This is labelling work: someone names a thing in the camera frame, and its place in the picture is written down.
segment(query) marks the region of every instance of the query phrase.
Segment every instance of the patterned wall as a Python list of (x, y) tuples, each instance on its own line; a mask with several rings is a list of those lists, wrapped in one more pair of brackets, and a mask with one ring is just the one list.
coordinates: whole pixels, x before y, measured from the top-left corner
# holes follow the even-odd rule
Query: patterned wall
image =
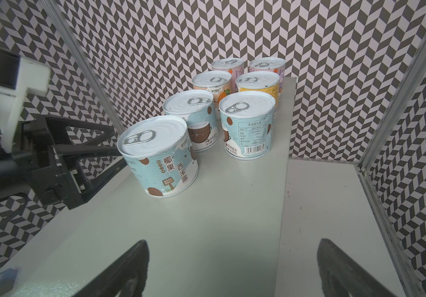
[[(0, 47), (51, 67), (49, 92), (46, 97), (28, 95), (21, 120), (33, 115), (56, 115), (83, 121), (111, 124), (101, 104), (76, 65), (67, 46), (56, 32), (41, 3), (37, 0), (0, 0)], [(95, 131), (72, 129), (75, 144), (96, 135)], [(111, 158), (86, 160), (85, 172), (94, 177)], [(0, 230), (0, 267), (15, 255), (64, 205), (42, 207), (33, 193), (23, 216), (15, 217)], [(16, 210), (23, 199), (12, 197), (0, 203), (0, 220)]]
[(426, 292), (426, 74), (371, 176)]
[(127, 126), (215, 59), (299, 78), (294, 156), (358, 161), (426, 31), (426, 0), (57, 0)]

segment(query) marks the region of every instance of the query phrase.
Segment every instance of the light blue can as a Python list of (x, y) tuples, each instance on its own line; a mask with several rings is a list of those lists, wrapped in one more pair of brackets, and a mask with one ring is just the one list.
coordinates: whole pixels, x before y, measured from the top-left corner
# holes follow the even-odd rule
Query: light blue can
[(237, 159), (250, 160), (271, 150), (276, 100), (265, 92), (244, 91), (220, 102), (224, 148)]
[(186, 121), (193, 151), (212, 147), (219, 138), (216, 127), (213, 94), (203, 90), (191, 90), (170, 96), (163, 104), (167, 115)]
[(150, 196), (178, 194), (198, 175), (186, 122), (176, 116), (155, 116), (134, 124), (119, 137), (118, 149)]

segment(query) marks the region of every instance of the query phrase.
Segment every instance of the tin can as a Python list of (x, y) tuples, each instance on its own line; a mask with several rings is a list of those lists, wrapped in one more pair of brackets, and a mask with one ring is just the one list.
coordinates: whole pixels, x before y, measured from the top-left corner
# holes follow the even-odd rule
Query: tin can
[(231, 73), (226, 71), (206, 71), (195, 75), (192, 83), (194, 90), (206, 90), (213, 94), (215, 116), (219, 120), (221, 117), (218, 103), (231, 94)]
[(264, 92), (245, 91), (220, 102), (224, 148), (237, 159), (250, 160), (271, 150), (274, 98)]
[(282, 81), (286, 71), (286, 60), (276, 57), (259, 58), (249, 63), (249, 72), (271, 71), (279, 75), (279, 96), (282, 95)]
[(167, 98), (163, 108), (167, 115), (186, 121), (193, 151), (204, 151), (218, 140), (212, 93), (203, 90), (181, 92)]
[(177, 116), (155, 116), (134, 124), (119, 137), (118, 149), (150, 196), (178, 194), (198, 175), (186, 122)]
[(236, 79), (244, 74), (244, 61), (239, 58), (220, 59), (212, 63), (212, 70), (227, 71), (231, 74), (231, 93), (238, 92)]
[(279, 101), (279, 75), (268, 71), (249, 72), (236, 79), (240, 92), (260, 91), (271, 95), (276, 100), (274, 117), (277, 115)]

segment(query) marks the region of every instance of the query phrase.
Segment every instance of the gray-green table surface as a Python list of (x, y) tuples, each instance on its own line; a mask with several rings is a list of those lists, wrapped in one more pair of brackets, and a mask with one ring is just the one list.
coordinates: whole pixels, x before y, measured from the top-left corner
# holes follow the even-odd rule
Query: gray-green table surface
[(20, 269), (7, 295), (71, 296), (145, 239), (145, 297), (274, 296), (295, 93), (296, 79), (284, 78), (264, 157), (234, 159), (220, 137), (174, 197), (148, 196), (127, 167), (89, 203), (63, 210), (0, 270)]

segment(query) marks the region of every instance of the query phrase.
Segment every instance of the can lid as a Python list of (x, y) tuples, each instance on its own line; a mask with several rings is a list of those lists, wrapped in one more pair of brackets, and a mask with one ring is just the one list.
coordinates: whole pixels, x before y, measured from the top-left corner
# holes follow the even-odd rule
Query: can lid
[(279, 74), (270, 71), (254, 71), (238, 76), (236, 85), (246, 89), (264, 89), (279, 83)]
[(192, 83), (199, 87), (215, 87), (226, 84), (231, 80), (231, 74), (226, 71), (206, 71), (193, 77)]
[(170, 115), (187, 115), (211, 105), (213, 94), (204, 90), (177, 93), (165, 100), (163, 108)]
[(255, 69), (275, 69), (286, 66), (286, 60), (270, 56), (252, 60), (249, 62), (249, 66)]
[(220, 111), (226, 116), (250, 118), (269, 113), (275, 105), (276, 100), (268, 93), (244, 91), (223, 98), (220, 101)]
[(153, 156), (177, 145), (186, 127), (178, 116), (154, 116), (124, 131), (118, 139), (118, 149), (133, 158)]
[(227, 58), (213, 61), (212, 68), (216, 69), (231, 69), (239, 66), (243, 66), (244, 61), (240, 58)]

